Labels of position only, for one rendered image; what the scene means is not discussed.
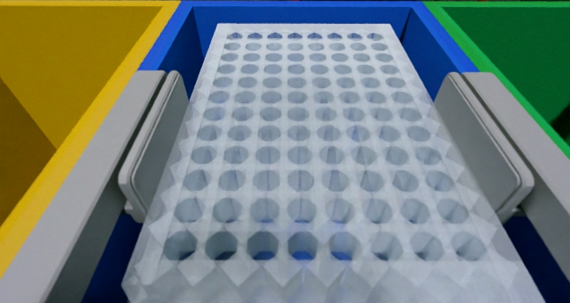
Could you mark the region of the white well plate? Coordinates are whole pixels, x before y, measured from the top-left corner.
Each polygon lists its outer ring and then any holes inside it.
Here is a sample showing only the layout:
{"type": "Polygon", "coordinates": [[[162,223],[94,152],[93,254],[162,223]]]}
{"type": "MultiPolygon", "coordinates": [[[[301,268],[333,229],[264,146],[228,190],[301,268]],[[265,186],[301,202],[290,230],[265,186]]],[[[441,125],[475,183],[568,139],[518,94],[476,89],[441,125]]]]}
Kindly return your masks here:
{"type": "Polygon", "coordinates": [[[390,24],[218,23],[121,287],[545,303],[390,24]]]}

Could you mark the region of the yellow bin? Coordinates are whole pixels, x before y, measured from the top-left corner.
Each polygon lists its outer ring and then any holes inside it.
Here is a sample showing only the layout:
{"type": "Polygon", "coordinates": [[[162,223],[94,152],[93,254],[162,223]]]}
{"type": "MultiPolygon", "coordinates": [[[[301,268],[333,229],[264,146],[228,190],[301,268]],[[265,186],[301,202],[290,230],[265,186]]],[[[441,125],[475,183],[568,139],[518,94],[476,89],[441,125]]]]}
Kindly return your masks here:
{"type": "Polygon", "coordinates": [[[180,3],[0,0],[0,278],[180,3]]]}

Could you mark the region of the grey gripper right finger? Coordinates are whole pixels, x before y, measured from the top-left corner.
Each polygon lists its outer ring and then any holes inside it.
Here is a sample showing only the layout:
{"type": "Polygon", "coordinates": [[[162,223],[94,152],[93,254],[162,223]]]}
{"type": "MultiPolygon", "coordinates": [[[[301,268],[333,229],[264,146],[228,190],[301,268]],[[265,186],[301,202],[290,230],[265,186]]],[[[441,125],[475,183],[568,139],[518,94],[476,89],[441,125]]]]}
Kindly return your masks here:
{"type": "Polygon", "coordinates": [[[491,72],[450,72],[434,105],[501,224],[528,217],[570,282],[570,160],[491,72]]]}

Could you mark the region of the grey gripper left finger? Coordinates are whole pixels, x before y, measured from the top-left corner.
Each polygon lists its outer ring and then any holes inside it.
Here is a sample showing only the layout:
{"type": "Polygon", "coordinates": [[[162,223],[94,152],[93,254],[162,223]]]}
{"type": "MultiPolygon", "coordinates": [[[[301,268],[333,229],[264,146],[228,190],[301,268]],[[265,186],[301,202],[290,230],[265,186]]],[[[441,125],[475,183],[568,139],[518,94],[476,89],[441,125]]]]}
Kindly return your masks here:
{"type": "Polygon", "coordinates": [[[189,100],[137,70],[0,279],[0,303],[81,303],[119,215],[144,223],[189,100]]]}

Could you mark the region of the blue open bin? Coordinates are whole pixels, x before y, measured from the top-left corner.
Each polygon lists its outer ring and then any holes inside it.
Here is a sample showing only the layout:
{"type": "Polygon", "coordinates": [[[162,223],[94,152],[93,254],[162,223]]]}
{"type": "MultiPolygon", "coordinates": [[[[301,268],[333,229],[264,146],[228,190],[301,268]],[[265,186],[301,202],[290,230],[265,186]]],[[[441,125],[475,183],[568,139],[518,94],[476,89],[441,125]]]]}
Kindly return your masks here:
{"type": "MultiPolygon", "coordinates": [[[[390,24],[432,101],[450,72],[480,72],[422,1],[182,0],[137,70],[176,70],[188,100],[218,23],[390,24]]],[[[546,303],[570,282],[528,217],[502,225],[546,303]]],[[[121,287],[143,223],[119,215],[81,303],[127,303],[121,287]]]]}

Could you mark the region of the green returns bin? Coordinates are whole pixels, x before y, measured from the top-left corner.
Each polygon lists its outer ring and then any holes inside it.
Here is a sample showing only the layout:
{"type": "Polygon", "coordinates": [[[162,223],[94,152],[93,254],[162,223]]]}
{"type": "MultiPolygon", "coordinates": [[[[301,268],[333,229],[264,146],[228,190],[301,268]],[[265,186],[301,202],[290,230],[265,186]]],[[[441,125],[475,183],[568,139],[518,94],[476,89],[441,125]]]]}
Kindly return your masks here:
{"type": "Polygon", "coordinates": [[[570,159],[570,1],[422,2],[570,159]]]}

